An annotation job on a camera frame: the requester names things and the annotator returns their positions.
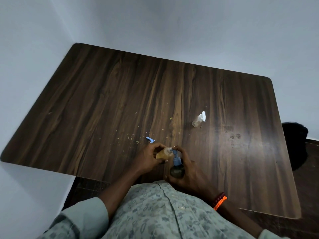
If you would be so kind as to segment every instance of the orange bracelet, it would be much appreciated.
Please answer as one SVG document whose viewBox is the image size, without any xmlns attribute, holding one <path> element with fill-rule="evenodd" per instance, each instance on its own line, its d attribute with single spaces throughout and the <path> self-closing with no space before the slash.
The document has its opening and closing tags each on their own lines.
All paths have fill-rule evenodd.
<svg viewBox="0 0 319 239">
<path fill-rule="evenodd" d="M 224 196 L 220 201 L 218 201 L 217 205 L 215 205 L 214 210 L 217 211 L 217 209 L 221 206 L 221 204 L 227 199 L 226 196 Z"/>
</svg>

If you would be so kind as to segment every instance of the dark floor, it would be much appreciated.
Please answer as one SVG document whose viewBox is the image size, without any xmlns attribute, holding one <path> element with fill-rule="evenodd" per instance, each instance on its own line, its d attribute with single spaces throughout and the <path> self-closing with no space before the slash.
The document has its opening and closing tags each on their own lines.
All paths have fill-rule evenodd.
<svg viewBox="0 0 319 239">
<path fill-rule="evenodd" d="M 319 238 L 319 141 L 308 140 L 308 159 L 293 172 L 302 218 L 298 220 L 267 215 L 263 213 L 243 212 L 261 227 L 271 232 L 294 238 Z M 76 177 L 64 204 L 64 209 L 79 201 L 96 196 L 109 184 L 91 179 Z"/>
</svg>

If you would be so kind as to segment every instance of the white pump cap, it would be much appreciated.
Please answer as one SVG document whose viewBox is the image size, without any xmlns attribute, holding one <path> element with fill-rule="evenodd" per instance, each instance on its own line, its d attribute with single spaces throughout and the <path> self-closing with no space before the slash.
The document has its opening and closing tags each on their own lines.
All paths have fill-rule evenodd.
<svg viewBox="0 0 319 239">
<path fill-rule="evenodd" d="M 203 122 L 205 122 L 206 121 L 206 113 L 202 112 L 202 116 L 203 116 Z"/>
</svg>

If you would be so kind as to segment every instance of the patterned shirt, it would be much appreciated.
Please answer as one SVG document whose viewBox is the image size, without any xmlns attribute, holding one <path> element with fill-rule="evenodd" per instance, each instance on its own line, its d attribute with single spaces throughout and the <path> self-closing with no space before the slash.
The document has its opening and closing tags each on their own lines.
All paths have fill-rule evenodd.
<svg viewBox="0 0 319 239">
<path fill-rule="evenodd" d="M 97 197 L 63 210 L 38 238 L 251 238 L 201 199 L 157 181 L 131 187 L 109 224 Z M 264 230 L 260 239 L 277 235 Z"/>
</svg>

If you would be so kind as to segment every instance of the wooden table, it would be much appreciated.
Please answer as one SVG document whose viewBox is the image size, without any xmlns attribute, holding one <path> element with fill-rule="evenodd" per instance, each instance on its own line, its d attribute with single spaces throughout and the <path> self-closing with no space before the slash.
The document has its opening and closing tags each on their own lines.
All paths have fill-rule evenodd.
<svg viewBox="0 0 319 239">
<path fill-rule="evenodd" d="M 202 111 L 206 122 L 194 128 Z M 112 182 L 146 136 L 185 147 L 240 208 L 301 216 L 272 82 L 263 76 L 75 44 L 1 160 Z"/>
</svg>

